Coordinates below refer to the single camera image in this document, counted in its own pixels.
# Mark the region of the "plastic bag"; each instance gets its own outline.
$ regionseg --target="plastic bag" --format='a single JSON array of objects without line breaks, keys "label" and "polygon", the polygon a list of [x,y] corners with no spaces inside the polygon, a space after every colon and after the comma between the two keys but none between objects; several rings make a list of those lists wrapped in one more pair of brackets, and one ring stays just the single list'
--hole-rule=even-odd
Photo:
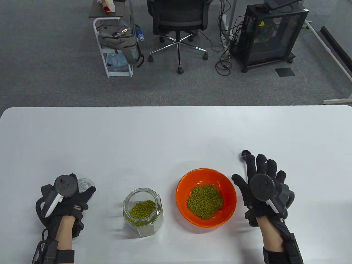
[{"label": "plastic bag", "polygon": [[102,0],[102,3],[106,12],[115,12],[115,4],[113,0]]}]

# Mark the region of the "jar opening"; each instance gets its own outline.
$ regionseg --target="jar opening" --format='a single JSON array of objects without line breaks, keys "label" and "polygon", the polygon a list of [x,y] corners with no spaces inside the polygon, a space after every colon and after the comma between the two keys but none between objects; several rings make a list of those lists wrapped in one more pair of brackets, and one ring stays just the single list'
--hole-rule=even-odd
[{"label": "jar opening", "polygon": [[[155,208],[151,214],[145,218],[135,218],[130,214],[131,209],[139,202],[152,201],[155,203]],[[149,188],[139,188],[131,192],[124,201],[124,211],[131,220],[136,222],[147,221],[152,218],[159,207],[159,202],[154,191]]]}]

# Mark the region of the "finger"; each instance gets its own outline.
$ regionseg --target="finger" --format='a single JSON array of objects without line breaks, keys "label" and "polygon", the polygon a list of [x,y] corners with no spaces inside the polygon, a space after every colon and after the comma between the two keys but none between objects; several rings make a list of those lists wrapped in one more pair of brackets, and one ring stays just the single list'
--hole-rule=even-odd
[{"label": "finger", "polygon": [[243,192],[243,190],[245,190],[248,187],[248,184],[246,183],[246,181],[238,174],[232,175],[231,180],[235,185],[238,186],[238,188],[240,188],[241,192]]},{"label": "finger", "polygon": [[76,206],[82,208],[83,210],[88,210],[88,205],[85,202],[78,202]]},{"label": "finger", "polygon": [[73,177],[77,181],[77,176],[76,174],[71,173],[69,176]]},{"label": "finger", "polygon": [[276,181],[278,183],[285,183],[285,179],[286,179],[286,173],[283,170],[279,171],[276,175]]},{"label": "finger", "polygon": [[266,157],[263,154],[257,156],[257,173],[266,174]]},{"label": "finger", "polygon": [[270,178],[274,180],[276,177],[276,171],[277,171],[276,162],[272,159],[268,159],[268,161],[266,162],[266,168],[268,170],[267,174],[270,176]]},{"label": "finger", "polygon": [[93,193],[95,193],[96,188],[94,186],[89,187],[86,191],[82,192],[82,200],[84,202],[88,202],[88,200],[91,198],[91,196],[93,195]]},{"label": "finger", "polygon": [[255,164],[255,157],[253,155],[248,155],[245,159],[247,164],[247,177],[248,182],[257,174],[257,168]]},{"label": "finger", "polygon": [[52,186],[51,184],[42,186],[41,191],[42,191],[43,197],[47,197],[50,190],[52,190],[53,188],[54,186]]}]

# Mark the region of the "black cabinet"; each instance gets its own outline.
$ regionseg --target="black cabinet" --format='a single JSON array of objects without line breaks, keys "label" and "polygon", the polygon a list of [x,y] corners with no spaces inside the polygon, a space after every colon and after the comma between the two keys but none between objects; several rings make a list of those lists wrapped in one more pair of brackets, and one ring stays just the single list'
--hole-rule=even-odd
[{"label": "black cabinet", "polygon": [[265,11],[262,5],[247,6],[238,43],[231,52],[247,68],[276,61],[292,63],[292,47],[307,17],[308,10],[292,4]]}]

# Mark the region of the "hand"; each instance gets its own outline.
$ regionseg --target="hand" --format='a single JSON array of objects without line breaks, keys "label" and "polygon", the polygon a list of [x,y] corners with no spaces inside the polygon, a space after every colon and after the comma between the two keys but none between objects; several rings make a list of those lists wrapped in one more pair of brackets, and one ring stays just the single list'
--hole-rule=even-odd
[{"label": "hand", "polygon": [[[77,182],[76,175],[72,173],[69,176],[73,177]],[[77,187],[77,190],[73,196],[63,198],[62,201],[57,204],[52,214],[47,218],[43,218],[40,205],[45,201],[50,190],[52,189],[53,186],[51,184],[42,186],[43,197],[40,198],[36,203],[36,211],[39,216],[39,219],[41,220],[43,225],[49,230],[49,234],[52,233],[54,235],[57,232],[57,228],[60,224],[61,218],[65,215],[72,215],[76,218],[73,226],[72,236],[78,236],[80,231],[83,230],[84,227],[83,223],[81,222],[83,218],[82,211],[88,209],[87,202],[91,198],[93,193],[96,191],[96,188],[90,187],[85,192],[80,193]]]},{"label": "hand", "polygon": [[254,197],[250,189],[251,179],[257,174],[267,174],[270,176],[274,182],[284,183],[286,178],[286,173],[284,171],[277,171],[276,162],[272,159],[267,160],[262,154],[257,156],[257,167],[255,165],[255,158],[253,155],[247,155],[244,158],[247,165],[247,177],[248,184],[246,181],[238,174],[232,176],[232,181],[237,185],[242,193],[244,205],[251,209],[253,217],[262,217],[265,215],[274,215],[275,212],[272,208],[263,201],[260,201]]}]

